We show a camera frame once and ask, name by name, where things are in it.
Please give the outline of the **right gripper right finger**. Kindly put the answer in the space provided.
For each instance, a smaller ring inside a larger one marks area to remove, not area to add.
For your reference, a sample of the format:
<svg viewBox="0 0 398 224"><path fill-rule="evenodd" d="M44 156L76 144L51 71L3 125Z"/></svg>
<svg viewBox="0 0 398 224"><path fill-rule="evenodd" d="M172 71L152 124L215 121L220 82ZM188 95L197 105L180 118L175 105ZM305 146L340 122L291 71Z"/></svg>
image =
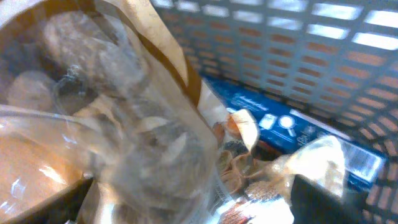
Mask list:
<svg viewBox="0 0 398 224"><path fill-rule="evenodd" d="M294 224L364 224L362 208L367 192L347 188L342 198L336 198L318 184L296 175L291 191L290 208Z"/></svg>

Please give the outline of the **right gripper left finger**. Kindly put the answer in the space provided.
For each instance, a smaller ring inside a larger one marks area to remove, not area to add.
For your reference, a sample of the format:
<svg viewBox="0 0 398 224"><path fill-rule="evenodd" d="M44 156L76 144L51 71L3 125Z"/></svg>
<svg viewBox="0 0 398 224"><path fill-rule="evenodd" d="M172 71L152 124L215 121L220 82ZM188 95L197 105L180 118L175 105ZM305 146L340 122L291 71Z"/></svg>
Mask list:
<svg viewBox="0 0 398 224"><path fill-rule="evenodd" d="M41 176L1 180L1 223L65 223L75 220L93 179L67 182Z"/></svg>

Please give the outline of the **blue tissue pack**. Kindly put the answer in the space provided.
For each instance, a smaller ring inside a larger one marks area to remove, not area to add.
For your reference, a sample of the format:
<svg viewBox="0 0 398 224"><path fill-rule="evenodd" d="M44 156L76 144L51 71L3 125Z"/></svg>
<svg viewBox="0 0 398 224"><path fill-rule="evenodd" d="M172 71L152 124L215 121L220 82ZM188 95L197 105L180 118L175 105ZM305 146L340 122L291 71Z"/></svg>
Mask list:
<svg viewBox="0 0 398 224"><path fill-rule="evenodd" d="M247 109L260 130L260 140L283 154L292 154L309 142L336 136L344 152L348 182L354 189L370 190L387 157L351 136L260 93L213 77L204 80L229 112Z"/></svg>

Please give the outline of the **beige snack bag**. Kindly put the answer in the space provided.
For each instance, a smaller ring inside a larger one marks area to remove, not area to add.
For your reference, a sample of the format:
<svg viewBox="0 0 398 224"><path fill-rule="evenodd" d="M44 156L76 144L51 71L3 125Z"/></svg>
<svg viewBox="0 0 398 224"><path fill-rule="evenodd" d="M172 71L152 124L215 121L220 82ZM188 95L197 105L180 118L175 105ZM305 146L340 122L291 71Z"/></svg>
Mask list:
<svg viewBox="0 0 398 224"><path fill-rule="evenodd" d="M93 179L65 223L220 223L233 118L148 1L1 2L1 180Z"/></svg>

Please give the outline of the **grey plastic shopping basket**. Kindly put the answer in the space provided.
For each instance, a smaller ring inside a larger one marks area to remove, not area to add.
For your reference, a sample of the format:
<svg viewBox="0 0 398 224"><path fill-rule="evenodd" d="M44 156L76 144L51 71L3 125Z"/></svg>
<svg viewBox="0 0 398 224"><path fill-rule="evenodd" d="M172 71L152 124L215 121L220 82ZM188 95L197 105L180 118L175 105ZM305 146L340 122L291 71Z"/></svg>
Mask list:
<svg viewBox="0 0 398 224"><path fill-rule="evenodd" d="M201 74L286 103L385 153L363 214L397 222L397 2L152 0Z"/></svg>

